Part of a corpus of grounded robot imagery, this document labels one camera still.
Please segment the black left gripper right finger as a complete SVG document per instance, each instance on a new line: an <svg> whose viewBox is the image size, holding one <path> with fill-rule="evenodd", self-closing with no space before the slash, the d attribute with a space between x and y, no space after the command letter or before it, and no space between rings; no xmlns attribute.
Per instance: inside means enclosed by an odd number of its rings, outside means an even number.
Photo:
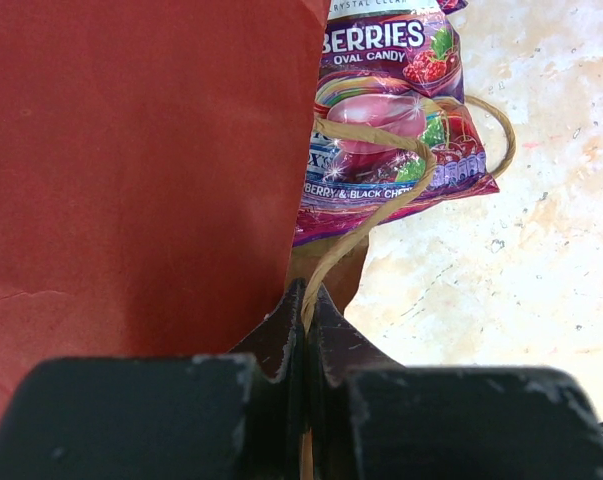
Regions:
<svg viewBox="0 0 603 480"><path fill-rule="evenodd" d="M326 290L308 361L318 479L603 479L603 423L563 371L403 366Z"/></svg>

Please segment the purple berries candy packet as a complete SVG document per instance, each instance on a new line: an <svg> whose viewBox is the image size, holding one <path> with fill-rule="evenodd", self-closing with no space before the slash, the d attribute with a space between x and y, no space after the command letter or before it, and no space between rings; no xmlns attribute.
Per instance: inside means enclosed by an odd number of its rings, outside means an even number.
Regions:
<svg viewBox="0 0 603 480"><path fill-rule="evenodd" d="M460 38L449 15L460 1L344 0L331 3L314 110L320 118L415 138L436 158L430 185L401 210L498 189L465 105ZM381 204L408 192L426 163L417 154L336 139L334 182L306 176L294 242L345 234Z"/></svg>

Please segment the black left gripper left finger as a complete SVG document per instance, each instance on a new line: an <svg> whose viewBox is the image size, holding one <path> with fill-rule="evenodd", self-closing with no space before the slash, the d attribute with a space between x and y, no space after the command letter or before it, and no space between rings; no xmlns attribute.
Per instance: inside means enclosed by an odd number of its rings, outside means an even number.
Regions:
<svg viewBox="0 0 603 480"><path fill-rule="evenodd" d="M0 479L297 479L302 280L229 352L37 365L0 421Z"/></svg>

